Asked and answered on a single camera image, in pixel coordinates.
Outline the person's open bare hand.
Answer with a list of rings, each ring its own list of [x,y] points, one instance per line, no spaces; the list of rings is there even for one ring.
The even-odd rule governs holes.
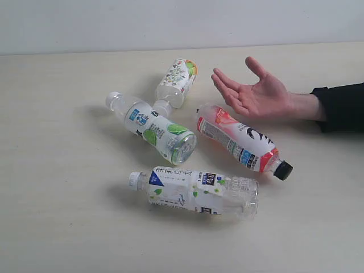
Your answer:
[[[225,103],[236,113],[248,118],[282,118],[290,114],[293,109],[292,94],[283,83],[253,57],[247,57],[245,64],[258,76],[256,84],[240,84],[218,68],[213,69],[211,79]]]

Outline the forearm in black sleeve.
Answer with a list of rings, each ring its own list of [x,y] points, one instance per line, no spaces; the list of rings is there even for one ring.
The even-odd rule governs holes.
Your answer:
[[[291,102],[293,117],[315,121],[324,133],[363,133],[363,83],[314,88]]]

